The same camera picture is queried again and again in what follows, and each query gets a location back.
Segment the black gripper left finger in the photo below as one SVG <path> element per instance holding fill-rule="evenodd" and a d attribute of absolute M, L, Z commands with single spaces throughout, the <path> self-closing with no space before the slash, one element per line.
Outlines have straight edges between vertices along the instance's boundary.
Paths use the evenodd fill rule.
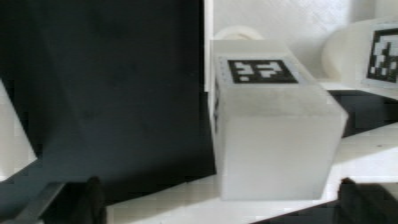
<path fill-rule="evenodd" d="M 15 216 L 23 224 L 106 224 L 101 181 L 51 182 Z"/>

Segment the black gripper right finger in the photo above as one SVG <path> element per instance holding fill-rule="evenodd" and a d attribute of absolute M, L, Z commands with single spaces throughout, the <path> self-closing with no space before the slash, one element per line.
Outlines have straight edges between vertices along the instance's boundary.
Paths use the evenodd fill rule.
<path fill-rule="evenodd" d="M 341 180 L 339 208 L 351 224 L 398 224 L 398 182 Z"/>

